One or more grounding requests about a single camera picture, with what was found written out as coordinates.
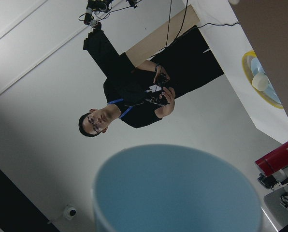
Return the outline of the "light blue cup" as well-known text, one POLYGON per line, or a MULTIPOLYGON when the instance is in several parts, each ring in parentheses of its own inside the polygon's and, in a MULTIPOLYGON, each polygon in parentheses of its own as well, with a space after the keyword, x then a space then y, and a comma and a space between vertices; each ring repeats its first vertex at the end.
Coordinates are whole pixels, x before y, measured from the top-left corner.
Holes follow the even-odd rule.
POLYGON ((248 179, 214 155, 178 145, 122 150, 92 186, 98 232, 258 232, 260 201, 248 179))

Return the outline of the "standing man in black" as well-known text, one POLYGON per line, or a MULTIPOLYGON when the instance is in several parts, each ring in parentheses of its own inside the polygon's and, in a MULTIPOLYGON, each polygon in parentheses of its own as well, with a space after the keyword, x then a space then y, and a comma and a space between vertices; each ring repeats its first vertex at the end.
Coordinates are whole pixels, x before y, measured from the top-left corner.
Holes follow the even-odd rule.
POLYGON ((100 28, 89 33, 84 49, 105 74, 107 102, 80 117, 78 128, 85 137, 106 132, 117 119, 136 129, 160 121, 173 112, 177 98, 223 74, 197 27, 139 65, 119 55, 100 28))

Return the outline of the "wooden board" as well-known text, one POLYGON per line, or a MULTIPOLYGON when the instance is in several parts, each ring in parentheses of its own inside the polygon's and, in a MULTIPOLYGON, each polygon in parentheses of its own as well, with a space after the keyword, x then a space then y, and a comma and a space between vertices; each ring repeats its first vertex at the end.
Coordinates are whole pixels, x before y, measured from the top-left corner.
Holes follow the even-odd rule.
POLYGON ((174 39, 194 27, 199 21, 192 5, 188 5, 186 9, 170 18, 169 21, 147 35, 125 53, 131 63, 137 67, 171 44, 174 39))

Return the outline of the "yellow bowl with blue plate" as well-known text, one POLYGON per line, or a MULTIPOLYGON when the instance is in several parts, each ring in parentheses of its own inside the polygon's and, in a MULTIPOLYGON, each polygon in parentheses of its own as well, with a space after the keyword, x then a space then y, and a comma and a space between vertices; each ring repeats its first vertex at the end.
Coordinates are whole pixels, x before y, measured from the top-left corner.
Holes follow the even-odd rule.
POLYGON ((284 108, 254 50, 243 55, 242 68, 247 80, 261 98, 275 108, 284 108))

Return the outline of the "red bottle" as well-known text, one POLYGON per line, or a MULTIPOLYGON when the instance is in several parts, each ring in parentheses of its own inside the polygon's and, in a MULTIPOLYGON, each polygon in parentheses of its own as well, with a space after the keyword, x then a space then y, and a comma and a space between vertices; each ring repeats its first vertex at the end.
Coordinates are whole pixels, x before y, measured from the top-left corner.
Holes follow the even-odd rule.
POLYGON ((288 141, 255 161, 262 174, 270 176, 288 166, 288 141))

